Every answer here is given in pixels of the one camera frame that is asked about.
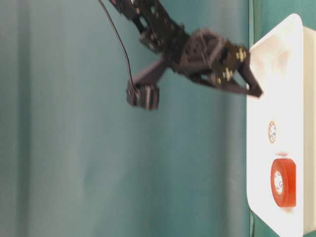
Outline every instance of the white box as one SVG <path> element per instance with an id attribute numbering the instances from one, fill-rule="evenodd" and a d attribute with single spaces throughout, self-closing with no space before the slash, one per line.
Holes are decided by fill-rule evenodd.
<path id="1" fill-rule="evenodd" d="M 264 94 L 247 98 L 248 203 L 281 237 L 301 237 L 316 230 L 316 32 L 292 14 L 250 52 Z M 287 189 L 271 175 L 279 158 L 296 164 L 291 208 L 279 207 L 272 193 L 276 183 Z"/>

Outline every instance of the tape roll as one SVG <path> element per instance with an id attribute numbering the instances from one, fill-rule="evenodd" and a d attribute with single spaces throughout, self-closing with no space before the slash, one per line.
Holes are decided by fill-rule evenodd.
<path id="1" fill-rule="evenodd" d="M 271 190 L 279 207 L 296 206 L 296 164 L 293 160 L 282 158 L 273 162 Z"/>

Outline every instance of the black robotic arm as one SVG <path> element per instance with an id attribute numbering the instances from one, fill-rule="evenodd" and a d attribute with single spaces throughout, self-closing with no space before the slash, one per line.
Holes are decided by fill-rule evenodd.
<path id="1" fill-rule="evenodd" d="M 161 58 L 144 69 L 128 83 L 127 101 L 147 110 L 158 108 L 157 82 L 167 68 L 205 86 L 239 94 L 260 97 L 262 90 L 249 64 L 250 53 L 243 45 L 236 45 L 206 28 L 192 35 L 176 24 L 159 0 L 109 0 L 131 20 L 140 33 L 140 42 Z M 248 88 L 234 80 L 238 71 Z"/>

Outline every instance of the wire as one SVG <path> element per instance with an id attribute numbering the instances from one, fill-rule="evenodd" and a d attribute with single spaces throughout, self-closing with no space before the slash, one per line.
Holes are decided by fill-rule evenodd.
<path id="1" fill-rule="evenodd" d="M 110 24 L 111 24 L 113 30 L 114 30 L 114 33 L 115 33 L 116 37 L 118 38 L 119 44 L 120 44 L 120 46 L 121 46 L 121 48 L 122 48 L 122 50 L 123 50 L 123 53 L 124 53 L 124 56 L 125 56 L 125 59 L 126 59 L 127 71 L 128 71 L 128 76 L 129 76 L 129 83 L 130 83 L 130 85 L 131 85 L 131 88 L 132 88 L 132 90 L 133 90 L 134 93 L 138 94 L 138 91 L 137 91 L 137 89 L 136 89 L 136 87 L 135 87 L 135 85 L 134 85 L 134 82 L 133 82 L 133 77 L 132 77 L 132 71 L 131 71 L 131 69 L 130 69 L 129 58 L 128 58 L 126 49 L 125 49 L 125 47 L 124 47 L 124 44 L 123 44 L 123 42 L 122 42 L 122 40 L 121 40 L 121 38 L 120 38 L 120 36 L 119 36 L 119 33 L 118 33 L 118 31 L 117 31 L 117 29 L 116 29 L 116 27 L 115 27 L 115 25 L 114 25 L 114 22 L 113 22 L 113 20 L 112 20 L 112 18 L 111 18 L 111 16 L 110 16 L 110 14 L 109 14 L 109 12 L 108 12 L 106 6 L 105 6 L 104 3 L 102 2 L 102 0 L 98 0 L 98 1 L 99 1 L 99 3 L 101 4 L 101 6 L 102 6 L 102 8 L 103 8 L 103 10 L 104 10 L 104 12 L 105 12 L 107 18 L 108 18 L 108 20 L 109 20 L 109 22 L 110 22 Z"/>

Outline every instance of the teal curtain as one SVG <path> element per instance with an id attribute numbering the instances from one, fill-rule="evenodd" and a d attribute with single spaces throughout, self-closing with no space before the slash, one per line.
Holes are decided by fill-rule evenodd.
<path id="1" fill-rule="evenodd" d="M 315 0 L 250 0 L 250 42 L 255 43 L 288 15 L 297 13 L 306 27 L 316 30 Z M 253 237 L 277 237 L 255 213 L 251 215 Z M 305 235 L 316 237 L 316 232 Z"/>
<path id="2" fill-rule="evenodd" d="M 137 73 L 158 57 L 104 1 Z M 247 0 L 161 2 L 248 45 Z M 168 71 L 131 108 L 97 0 L 1 0 L 0 81 L 0 236 L 249 236 L 245 97 Z"/>

